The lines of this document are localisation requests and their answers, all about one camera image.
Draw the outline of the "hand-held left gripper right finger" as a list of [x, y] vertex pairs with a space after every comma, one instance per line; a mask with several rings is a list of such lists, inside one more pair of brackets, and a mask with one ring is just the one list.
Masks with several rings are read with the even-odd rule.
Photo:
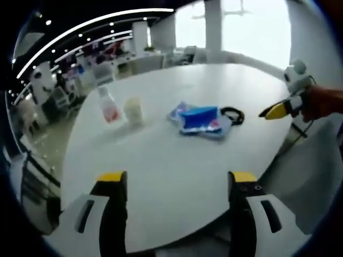
[[293, 256], [309, 238], [294, 213], [249, 172], [228, 173], [229, 256]]

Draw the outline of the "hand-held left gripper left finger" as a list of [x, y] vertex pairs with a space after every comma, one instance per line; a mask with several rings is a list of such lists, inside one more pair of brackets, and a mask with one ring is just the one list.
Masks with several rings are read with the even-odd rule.
[[126, 256], [127, 172], [102, 174], [65, 208], [48, 236], [59, 256]]

